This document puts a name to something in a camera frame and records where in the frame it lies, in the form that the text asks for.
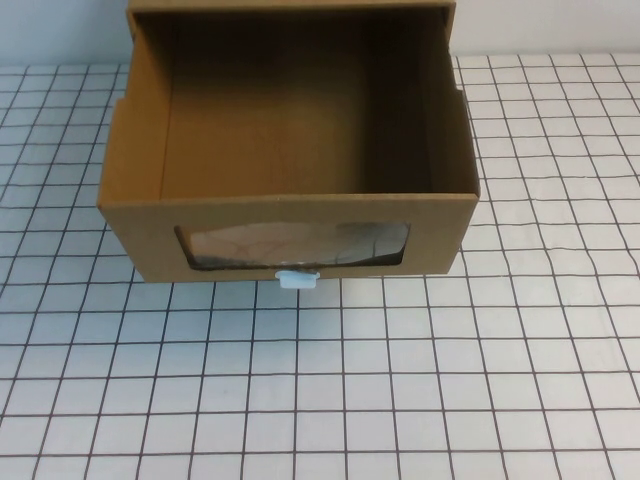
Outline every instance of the grid paper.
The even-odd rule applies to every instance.
[[[640,55],[455,60],[448,276],[144,284],[94,208],[127,67],[0,68],[0,477],[640,478]]]

